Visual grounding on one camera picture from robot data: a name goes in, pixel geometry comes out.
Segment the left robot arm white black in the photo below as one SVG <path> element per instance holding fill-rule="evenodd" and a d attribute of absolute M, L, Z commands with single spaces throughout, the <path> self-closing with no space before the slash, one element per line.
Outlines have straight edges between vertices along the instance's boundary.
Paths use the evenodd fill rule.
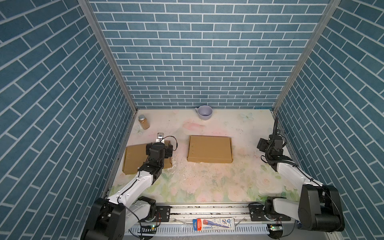
<path fill-rule="evenodd" d="M 156 201 L 141 194 L 162 174 L 164 160 L 173 155 L 173 145 L 163 140 L 146 145 L 147 159 L 136 176 L 116 194 L 98 198 L 91 207 L 82 240 L 121 240 L 124 234 L 141 220 L 157 214 Z"/>

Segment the brown cardboard box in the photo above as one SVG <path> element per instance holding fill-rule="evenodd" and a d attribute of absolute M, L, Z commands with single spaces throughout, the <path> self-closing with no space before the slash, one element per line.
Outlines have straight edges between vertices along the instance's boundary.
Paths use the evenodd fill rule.
<path fill-rule="evenodd" d="M 190 136 L 187 154 L 188 162 L 230 164 L 233 160 L 232 138 Z"/>
<path fill-rule="evenodd" d="M 168 144 L 171 144 L 171 142 L 168 140 L 165 140 L 164 144 L 168 145 Z M 124 174 L 133 175 L 139 171 L 139 168 L 143 165 L 143 163 L 147 160 L 147 157 L 148 157 L 146 155 L 146 145 L 147 144 L 140 144 L 140 145 L 126 147 L 125 158 L 124 158 L 124 163 L 122 168 Z M 171 167 L 172 167 L 172 157 L 164 160 L 163 169 L 167 169 Z"/>

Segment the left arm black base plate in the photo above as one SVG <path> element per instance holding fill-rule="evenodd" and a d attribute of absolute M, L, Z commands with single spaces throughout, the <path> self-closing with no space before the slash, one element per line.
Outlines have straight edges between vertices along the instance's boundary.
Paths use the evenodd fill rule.
<path fill-rule="evenodd" d="M 146 217 L 139 217 L 140 223 L 167 223 L 170 221 L 171 206 L 156 206 L 154 209 L 150 207 L 150 211 Z"/>

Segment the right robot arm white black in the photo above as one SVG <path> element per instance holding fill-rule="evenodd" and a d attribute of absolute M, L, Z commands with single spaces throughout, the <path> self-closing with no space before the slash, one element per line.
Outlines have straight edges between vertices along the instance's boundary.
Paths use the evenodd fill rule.
<path fill-rule="evenodd" d="M 342 232 L 345 220 L 339 191 L 324 185 L 306 174 L 293 160 L 284 155 L 284 141 L 280 135 L 261 138 L 257 148 L 264 153 L 266 163 L 285 177 L 299 193 L 299 200 L 268 197 L 264 213 L 270 219 L 287 216 L 301 223 L 307 231 Z"/>

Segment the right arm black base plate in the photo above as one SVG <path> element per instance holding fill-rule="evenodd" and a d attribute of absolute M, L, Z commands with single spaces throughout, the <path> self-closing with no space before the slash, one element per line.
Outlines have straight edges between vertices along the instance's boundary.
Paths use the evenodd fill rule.
<path fill-rule="evenodd" d="M 291 218 L 279 214 L 273 210 L 270 205 L 263 205 L 261 203 L 251 203 L 248 205 L 250 211 L 250 217 L 252 222 L 262 222 L 262 221 L 270 221 L 270 222 L 289 222 Z"/>

